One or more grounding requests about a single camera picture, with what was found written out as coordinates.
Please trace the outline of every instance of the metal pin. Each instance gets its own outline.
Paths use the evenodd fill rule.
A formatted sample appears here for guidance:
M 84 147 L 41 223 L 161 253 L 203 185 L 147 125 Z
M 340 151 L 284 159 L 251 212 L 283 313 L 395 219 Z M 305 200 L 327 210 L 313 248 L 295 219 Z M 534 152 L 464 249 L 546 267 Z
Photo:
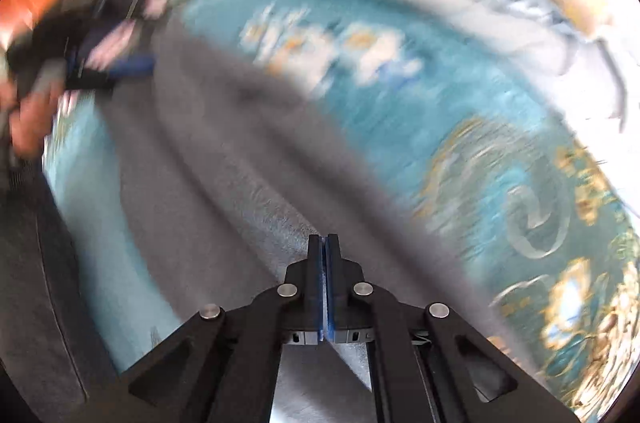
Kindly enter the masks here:
M 221 312 L 222 310 L 220 309 L 220 306 L 218 306 L 217 304 L 207 304 L 206 306 L 203 306 L 202 308 L 200 308 L 200 311 L 198 311 L 198 313 L 200 313 L 200 316 L 204 320 L 216 319 L 220 316 Z
M 447 318 L 449 316 L 449 307 L 441 302 L 436 302 L 429 306 L 429 313 L 432 317 Z
M 373 286 L 368 282 L 358 282 L 353 286 L 353 292 L 356 295 L 366 297 L 367 295 L 371 295 L 373 293 Z
M 278 286 L 278 295 L 281 297 L 293 297 L 298 292 L 295 284 L 280 284 Z

